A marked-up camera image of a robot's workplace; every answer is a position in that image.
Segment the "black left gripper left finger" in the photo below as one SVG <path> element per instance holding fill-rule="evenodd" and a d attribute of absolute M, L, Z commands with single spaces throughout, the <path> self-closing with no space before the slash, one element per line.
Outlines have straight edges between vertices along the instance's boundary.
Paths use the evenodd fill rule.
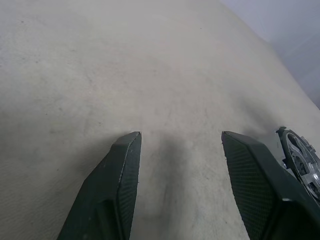
<path fill-rule="evenodd" d="M 129 240 L 142 134 L 118 138 L 83 182 L 56 240 Z"/>

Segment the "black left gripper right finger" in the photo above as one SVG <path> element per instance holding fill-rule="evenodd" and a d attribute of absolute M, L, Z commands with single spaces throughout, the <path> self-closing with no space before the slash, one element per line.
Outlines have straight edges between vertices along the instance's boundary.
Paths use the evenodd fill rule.
<path fill-rule="evenodd" d="M 320 205 L 283 165 L 275 132 L 221 135 L 231 188 L 250 240 L 320 240 Z"/>

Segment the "grey notched motor lid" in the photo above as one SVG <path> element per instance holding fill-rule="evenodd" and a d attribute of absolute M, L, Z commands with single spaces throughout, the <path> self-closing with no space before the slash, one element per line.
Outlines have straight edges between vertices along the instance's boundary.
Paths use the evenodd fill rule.
<path fill-rule="evenodd" d="M 290 132 L 286 142 L 300 183 L 320 203 L 320 158 L 304 137 Z"/>

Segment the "motor housing with copper windings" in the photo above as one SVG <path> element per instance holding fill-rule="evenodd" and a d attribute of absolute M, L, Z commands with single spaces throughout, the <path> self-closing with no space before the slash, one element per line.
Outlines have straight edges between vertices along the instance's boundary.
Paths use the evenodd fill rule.
<path fill-rule="evenodd" d="M 291 156 L 290 156 L 290 152 L 289 152 L 289 148 L 288 148 L 288 145 L 287 145 L 287 140 L 286 140 L 286 136 L 288 133 L 294 133 L 296 134 L 297 136 L 299 136 L 297 133 L 295 133 L 293 130 L 291 129 L 287 129 L 285 126 L 282 126 L 280 127 L 277 131 L 276 131 L 278 137 L 279 137 L 279 140 L 280 140 L 280 143 L 281 143 L 281 146 L 282 146 L 282 149 L 283 149 L 283 152 L 284 152 L 284 156 L 285 156 L 285 159 L 282 161 L 283 162 L 283 166 L 286 168 L 286 170 L 288 172 L 291 172 L 293 174 L 293 176 L 297 179 L 298 177 L 298 174 L 297 172 L 295 171 L 295 168 L 294 168 L 294 164 L 293 164 L 293 160 L 291 159 Z"/>

